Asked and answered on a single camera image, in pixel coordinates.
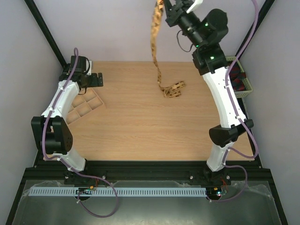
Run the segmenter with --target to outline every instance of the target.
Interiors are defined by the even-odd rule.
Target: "workstation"
[[[251,132],[245,99],[255,87],[238,60],[274,1],[253,1],[254,23],[235,56],[223,51],[230,15],[217,4],[198,18],[201,0],[154,1],[152,62],[131,60],[130,50],[128,60],[76,46],[62,54],[43,8],[24,2],[62,71],[44,109],[31,115],[37,155],[7,224],[287,224]],[[158,31],[169,27],[192,43],[190,61],[160,62]]]

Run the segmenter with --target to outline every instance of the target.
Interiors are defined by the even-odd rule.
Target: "red and black cloth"
[[[237,62],[234,64],[232,70],[230,71],[229,77],[234,91],[247,90],[243,83],[243,79],[246,78],[246,73],[241,72],[240,66]]]

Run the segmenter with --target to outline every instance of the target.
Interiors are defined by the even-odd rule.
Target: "white ruler-like strip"
[[[201,187],[116,187],[120,197],[206,197]],[[77,196],[78,187],[32,187],[29,196]],[[80,196],[115,196],[111,188],[98,187]]]

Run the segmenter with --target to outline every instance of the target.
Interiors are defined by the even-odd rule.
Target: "black metal frame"
[[[66,66],[58,46],[55,43],[46,23],[44,22],[37,6],[33,0],[24,0],[29,7],[31,13],[36,19],[42,32],[44,33],[49,45],[53,49],[62,67]],[[275,0],[266,0],[259,13],[258,26],[262,23],[270,7]],[[243,112],[246,114],[245,106],[241,99],[238,99],[239,105]],[[249,138],[252,151],[255,149],[251,139]],[[228,165],[241,165],[245,167],[248,173],[248,180],[252,181],[268,181],[272,195],[275,200],[276,208],[283,225],[288,224],[285,213],[283,211],[277,189],[271,174],[270,169],[264,169],[259,156],[254,161],[227,161]],[[177,182],[185,182],[192,185],[202,185],[203,187],[210,188],[214,184],[207,184],[199,179],[197,174],[202,173],[203,168],[206,166],[205,161],[89,161],[89,171],[97,176],[106,176],[108,181],[117,180],[174,180]],[[244,172],[240,169],[227,169],[226,175],[230,176],[231,180],[244,180]],[[7,219],[7,224],[12,224],[18,203],[21,199],[25,183],[27,180],[64,180],[65,182],[72,182],[70,179],[70,172],[60,162],[49,162],[43,160],[41,151],[38,151],[34,166],[27,168],[24,172],[22,181],[15,196],[10,214]]]

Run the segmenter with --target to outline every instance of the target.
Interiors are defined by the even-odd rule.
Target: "gray floor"
[[[117,187],[164,186],[165,183],[120,182]],[[229,189],[234,195],[242,183]],[[89,215],[73,197],[24,196],[19,204],[15,225],[279,225],[274,200],[268,184],[249,182],[251,188],[238,199],[209,203],[205,198],[123,197],[119,210],[110,218]],[[115,204],[113,197],[91,197],[84,203],[97,214],[108,214]]]

